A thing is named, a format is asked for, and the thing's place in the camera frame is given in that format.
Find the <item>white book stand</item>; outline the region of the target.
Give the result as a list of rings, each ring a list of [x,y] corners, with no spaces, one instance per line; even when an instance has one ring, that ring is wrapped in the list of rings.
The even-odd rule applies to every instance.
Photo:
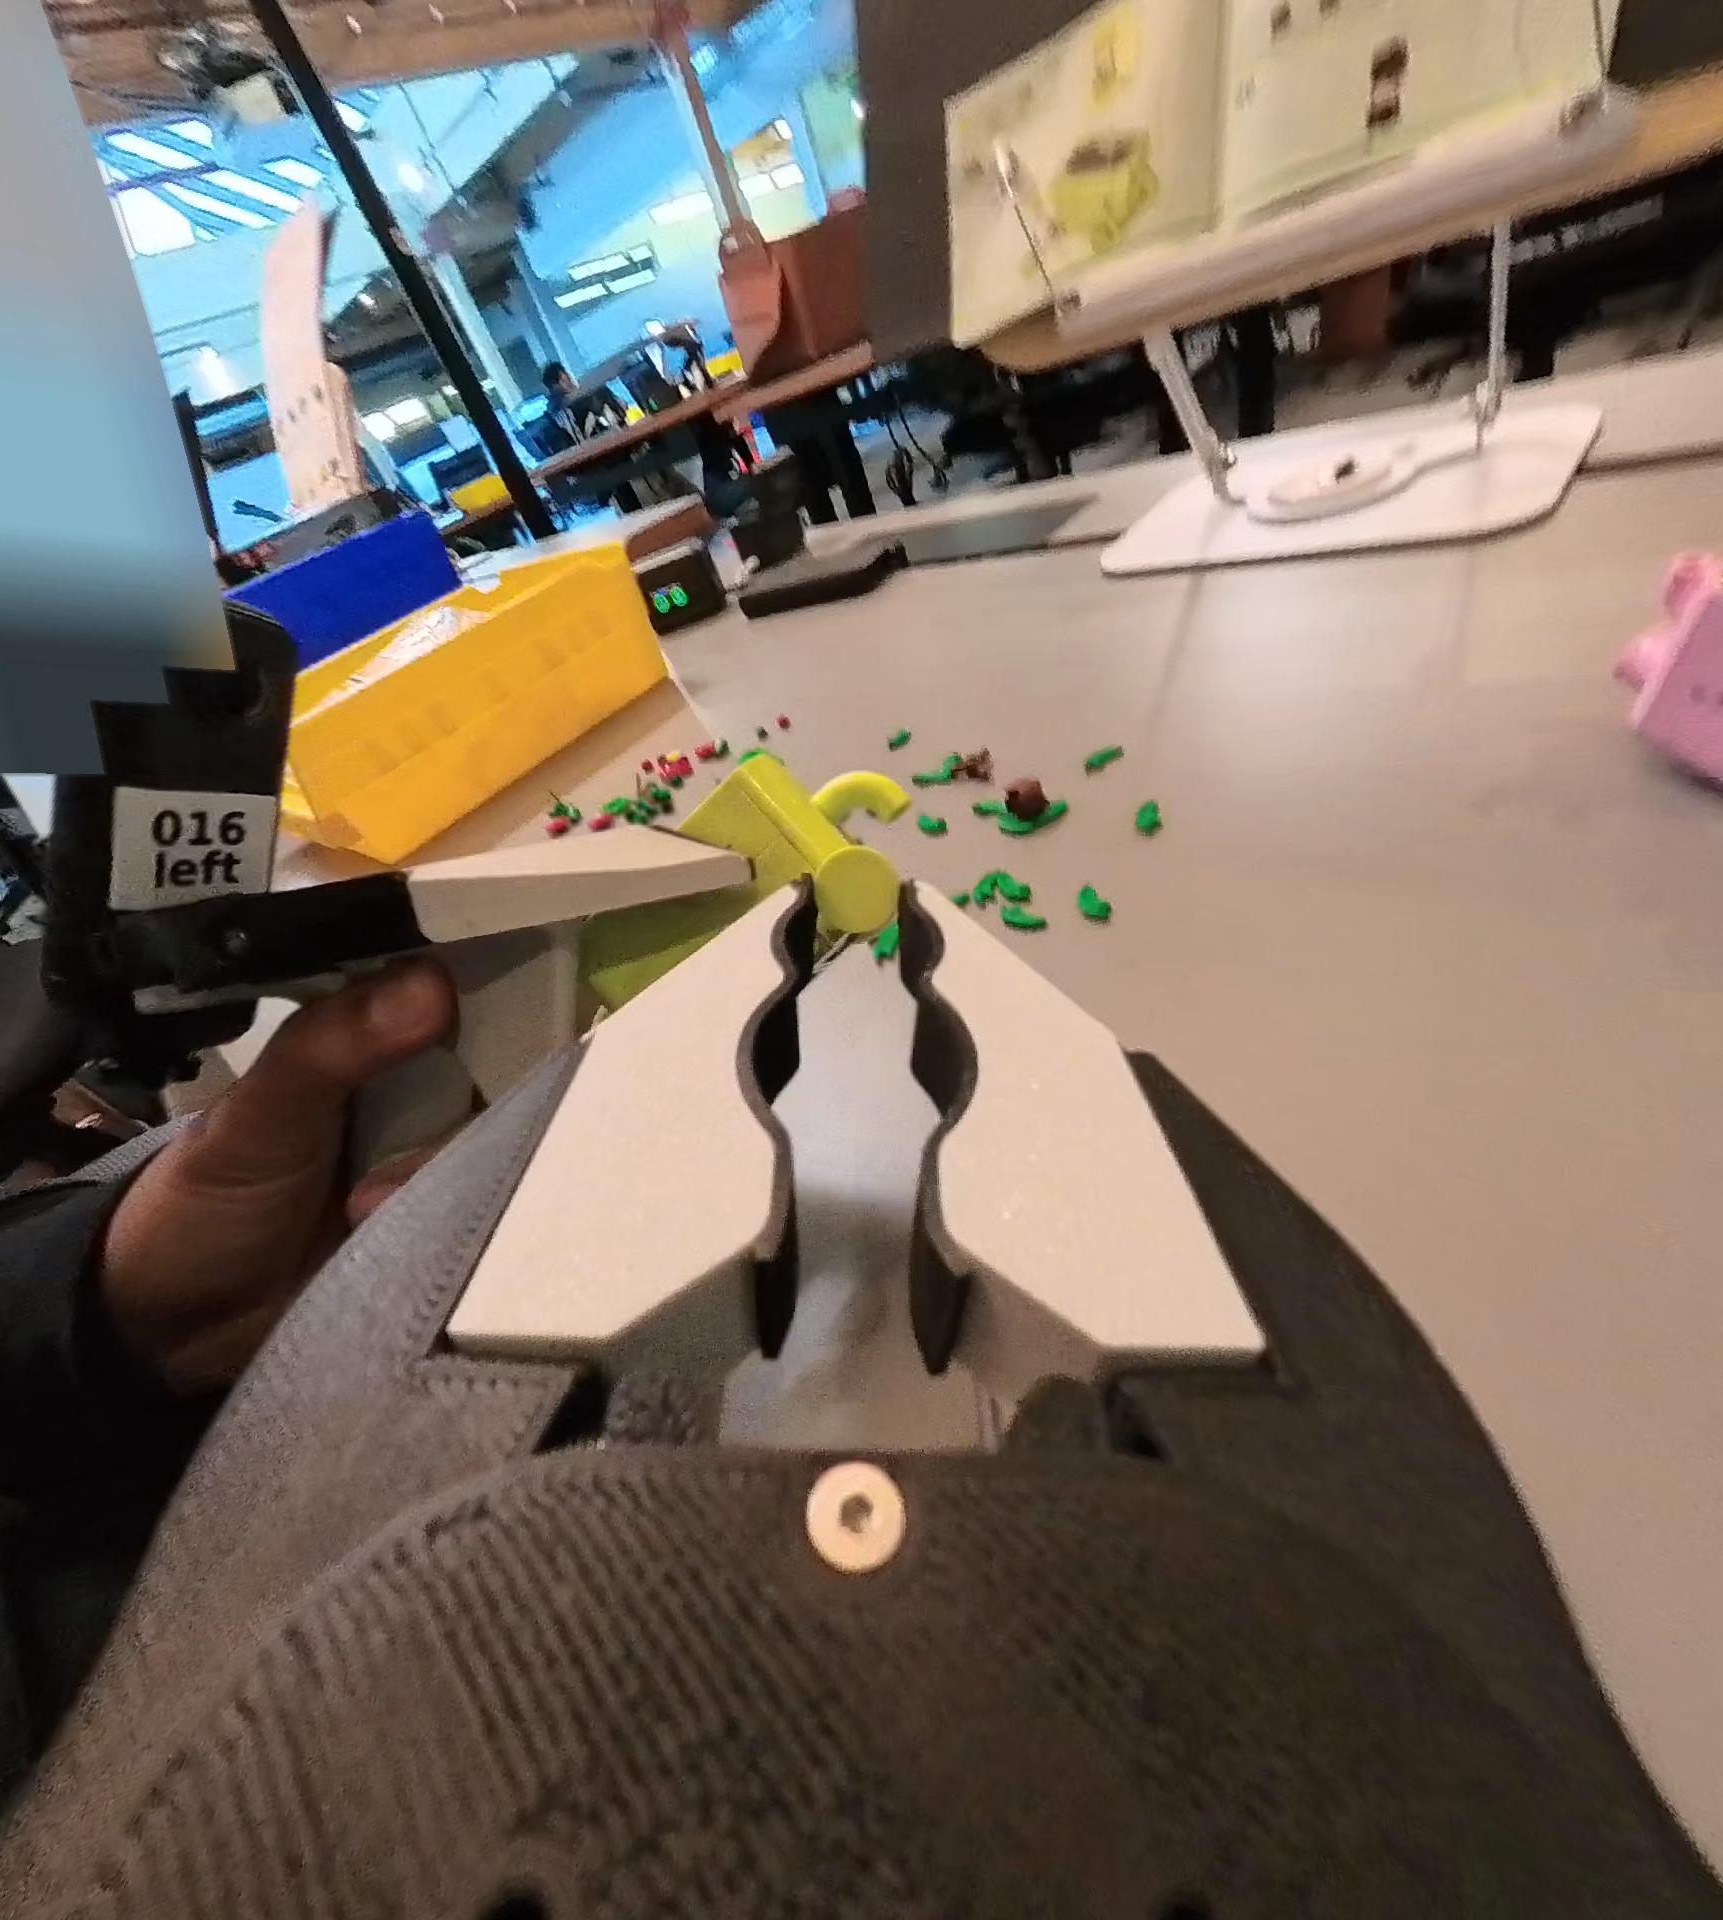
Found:
[[[1430,142],[1366,185],[1246,235],[1140,252],[1082,277],[1046,275],[1048,306],[982,348],[1012,372],[1044,372],[1140,344],[1158,372],[1196,469],[1104,551],[1112,579],[1514,533],[1558,511],[1602,433],[1598,403],[1504,403],[1514,228],[1718,148],[1723,61],[1638,89],[1602,83],[1498,130]],[[1244,442],[1210,427],[1178,328],[1472,237],[1490,240],[1490,296],[1484,372],[1470,398]]]

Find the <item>blue storage bin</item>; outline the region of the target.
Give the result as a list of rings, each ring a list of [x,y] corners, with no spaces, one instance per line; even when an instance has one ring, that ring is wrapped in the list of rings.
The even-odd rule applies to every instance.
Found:
[[[465,587],[439,524],[409,511],[293,558],[241,587],[233,607],[277,625],[313,668],[441,605]]]

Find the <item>clear plastic bag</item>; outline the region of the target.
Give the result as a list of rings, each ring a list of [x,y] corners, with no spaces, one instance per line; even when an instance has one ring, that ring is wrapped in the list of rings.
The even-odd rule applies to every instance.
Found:
[[[359,697],[480,629],[492,612],[494,593],[465,587],[307,667],[297,685],[295,718]]]

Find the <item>black device with green lights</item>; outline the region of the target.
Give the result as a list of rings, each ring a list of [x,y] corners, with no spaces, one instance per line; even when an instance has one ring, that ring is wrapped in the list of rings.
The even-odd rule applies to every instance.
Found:
[[[660,639],[680,635],[730,609],[730,594],[702,539],[660,549],[634,565],[636,584]]]

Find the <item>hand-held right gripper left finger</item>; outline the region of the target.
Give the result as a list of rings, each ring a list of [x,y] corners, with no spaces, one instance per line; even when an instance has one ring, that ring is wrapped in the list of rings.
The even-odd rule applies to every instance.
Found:
[[[471,1358],[776,1358],[800,1288],[792,1145],[818,908],[762,899],[584,1042],[449,1321]]]

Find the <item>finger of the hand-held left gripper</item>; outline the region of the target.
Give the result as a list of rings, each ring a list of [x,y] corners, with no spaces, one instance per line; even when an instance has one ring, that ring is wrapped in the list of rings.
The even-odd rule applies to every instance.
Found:
[[[409,899],[429,944],[586,922],[748,885],[746,857],[672,829],[614,826],[423,861]]]

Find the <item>flat black device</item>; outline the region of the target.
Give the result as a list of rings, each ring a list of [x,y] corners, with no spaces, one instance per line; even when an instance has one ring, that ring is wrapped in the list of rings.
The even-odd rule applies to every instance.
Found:
[[[736,593],[736,607],[746,619],[760,621],[848,605],[878,593],[908,567],[900,541],[870,541],[820,555],[802,551],[752,572]]]

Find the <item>lime green brick pot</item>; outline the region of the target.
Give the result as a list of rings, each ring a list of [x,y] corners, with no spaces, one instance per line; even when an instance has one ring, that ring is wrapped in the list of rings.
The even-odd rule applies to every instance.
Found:
[[[812,886],[828,852],[844,842],[864,847],[850,836],[852,816],[890,824],[910,805],[910,794],[878,772],[848,772],[810,791],[778,756],[766,750],[744,756],[678,832],[746,857],[752,880],[588,920],[582,934],[586,997],[602,1014],[618,1014],[760,903],[802,883]],[[818,919],[816,948],[838,943],[822,934]]]

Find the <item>brown paper bag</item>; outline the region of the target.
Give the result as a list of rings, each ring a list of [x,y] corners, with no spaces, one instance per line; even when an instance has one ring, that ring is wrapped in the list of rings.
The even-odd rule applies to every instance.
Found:
[[[824,218],[766,238],[748,218],[720,243],[720,286],[742,372],[762,385],[868,339],[868,195],[838,193]]]

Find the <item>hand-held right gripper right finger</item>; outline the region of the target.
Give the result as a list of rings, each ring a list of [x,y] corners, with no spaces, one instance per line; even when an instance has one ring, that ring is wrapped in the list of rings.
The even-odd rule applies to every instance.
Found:
[[[1258,1315],[1114,1033],[930,883],[898,955],[936,1112],[908,1271],[926,1371],[1256,1367]]]

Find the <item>person's left forearm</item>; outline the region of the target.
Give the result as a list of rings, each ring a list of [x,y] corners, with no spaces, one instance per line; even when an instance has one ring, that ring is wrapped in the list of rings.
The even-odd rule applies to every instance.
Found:
[[[113,1217],[137,1178],[0,1189],[0,1498],[177,1476],[211,1398],[181,1398],[119,1340],[101,1284]]]

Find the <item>person's left hand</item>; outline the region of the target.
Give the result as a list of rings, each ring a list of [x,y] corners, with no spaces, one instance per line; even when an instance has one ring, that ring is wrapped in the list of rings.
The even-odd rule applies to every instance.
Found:
[[[359,1097],[443,1049],[457,1014],[435,962],[307,1004],[143,1169],[109,1220],[97,1287],[147,1376],[185,1398],[229,1389],[321,1264],[459,1134],[349,1173]]]

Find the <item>yellow storage bin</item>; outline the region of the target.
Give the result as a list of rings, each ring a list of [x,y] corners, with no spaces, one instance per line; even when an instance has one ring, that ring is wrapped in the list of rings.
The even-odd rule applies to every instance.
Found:
[[[670,681],[620,543],[506,569],[496,612],[291,726],[281,824],[395,864]]]

